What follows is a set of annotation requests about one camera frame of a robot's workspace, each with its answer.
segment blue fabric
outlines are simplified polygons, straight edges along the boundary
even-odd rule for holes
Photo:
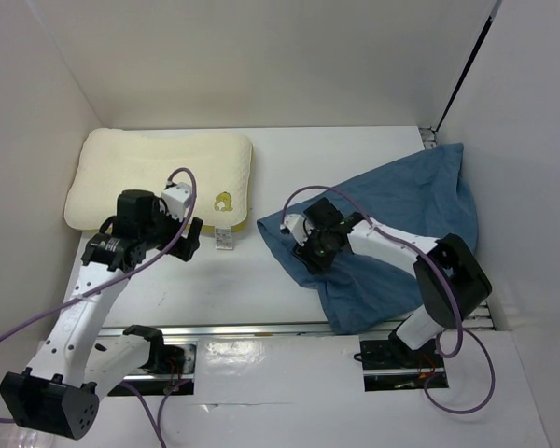
[[[459,177],[463,145],[444,145],[375,168],[336,186],[378,221],[403,231],[442,238],[461,236],[471,250],[477,244],[477,215],[469,185]],[[327,197],[344,215],[354,207],[325,192],[288,208],[302,213]],[[348,334],[369,329],[421,304],[416,281],[382,261],[340,253],[324,275],[311,275],[290,250],[294,239],[280,233],[280,215],[258,221],[263,240],[288,274],[302,287],[314,287],[332,329]]]

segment gray wall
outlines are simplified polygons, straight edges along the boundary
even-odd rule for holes
[[[496,0],[33,0],[104,126],[437,124]]]
[[[560,447],[560,0],[503,1],[440,138],[466,145],[481,262]]]
[[[98,126],[31,9],[0,0],[0,332],[63,299],[79,236],[64,200]]]

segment memory foam pillow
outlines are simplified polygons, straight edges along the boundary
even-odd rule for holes
[[[116,214],[123,190],[146,189],[160,196],[168,175],[185,166],[197,179],[194,216],[204,226],[239,231],[248,211],[252,151],[249,139],[234,133],[156,137],[97,129],[83,145],[64,219],[74,229],[96,230]],[[175,182],[190,184],[185,174],[177,175]]]

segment clear plastic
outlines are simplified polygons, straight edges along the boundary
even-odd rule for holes
[[[0,429],[0,448],[51,448],[54,436],[16,425]]]

